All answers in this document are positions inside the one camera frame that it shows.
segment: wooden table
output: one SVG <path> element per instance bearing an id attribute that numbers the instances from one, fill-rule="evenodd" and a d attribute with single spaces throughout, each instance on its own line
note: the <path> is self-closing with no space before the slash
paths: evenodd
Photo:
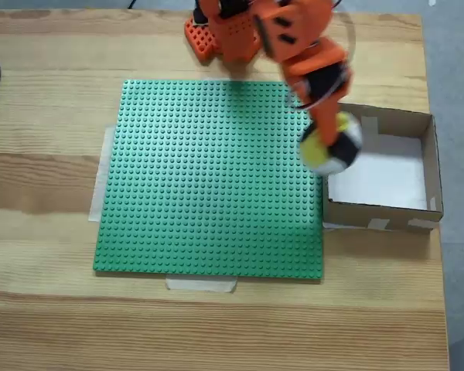
<path id="1" fill-rule="evenodd" d="M 226 75 L 196 62 L 186 17 L 0 12 L 0 369 L 448 369 L 438 231 L 327 232 L 321 284 L 240 279 L 221 294 L 94 275 L 87 214 L 122 81 Z M 352 18 L 347 101 L 428 111 L 419 17 Z M 329 32 L 345 42 L 340 21 Z M 261 57 L 247 78 L 277 69 Z"/>

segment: ball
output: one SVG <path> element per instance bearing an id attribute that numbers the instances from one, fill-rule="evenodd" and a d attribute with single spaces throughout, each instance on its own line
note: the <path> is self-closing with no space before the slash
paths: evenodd
<path id="1" fill-rule="evenodd" d="M 316 125 L 306 128 L 299 145 L 301 159 L 318 175 L 330 175 L 351 166 L 363 147 L 363 131 L 359 121 L 347 112 L 337 114 L 338 138 L 326 147 L 319 138 Z"/>

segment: cardboard box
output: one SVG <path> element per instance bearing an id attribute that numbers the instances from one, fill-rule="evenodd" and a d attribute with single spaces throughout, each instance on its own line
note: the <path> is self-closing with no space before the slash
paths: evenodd
<path id="1" fill-rule="evenodd" d="M 324 182 L 323 220 L 378 230 L 426 231 L 443 216 L 435 122 L 430 114 L 341 104 L 360 120 L 363 150 Z"/>

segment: green lego baseplate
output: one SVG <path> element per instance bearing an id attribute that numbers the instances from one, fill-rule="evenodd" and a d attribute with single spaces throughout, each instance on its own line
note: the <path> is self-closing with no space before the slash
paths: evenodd
<path id="1" fill-rule="evenodd" d="M 309 123 L 276 82 L 127 80 L 96 271 L 322 276 Z"/>

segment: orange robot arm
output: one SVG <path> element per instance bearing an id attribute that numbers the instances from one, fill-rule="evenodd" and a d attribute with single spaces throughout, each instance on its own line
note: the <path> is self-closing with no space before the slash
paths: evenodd
<path id="1" fill-rule="evenodd" d="M 346 51 L 322 36 L 333 0 L 198 1 L 225 60 L 250 60 L 258 48 L 257 34 L 267 56 L 281 65 L 286 83 L 302 102 L 298 109 L 312 119 L 302 141 L 314 133 L 312 144 L 324 148 L 317 151 L 322 160 L 312 167 L 329 158 L 349 166 L 362 139 L 360 133 L 355 140 L 348 138 L 340 125 L 338 102 L 348 94 L 352 71 Z"/>

